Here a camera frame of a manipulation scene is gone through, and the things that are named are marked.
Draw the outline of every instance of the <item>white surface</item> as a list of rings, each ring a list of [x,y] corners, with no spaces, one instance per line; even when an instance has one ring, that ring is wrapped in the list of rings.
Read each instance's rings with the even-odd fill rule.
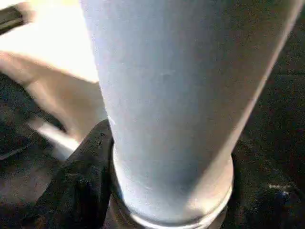
[[[5,8],[20,0],[1,0]],[[0,51],[59,69],[89,82],[97,70],[81,8],[75,0],[31,0],[32,23],[0,36]]]

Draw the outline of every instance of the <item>white pipe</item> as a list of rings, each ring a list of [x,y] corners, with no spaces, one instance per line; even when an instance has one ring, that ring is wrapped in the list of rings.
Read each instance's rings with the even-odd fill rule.
[[[225,206],[230,154],[302,5],[82,1],[135,221],[206,228]]]

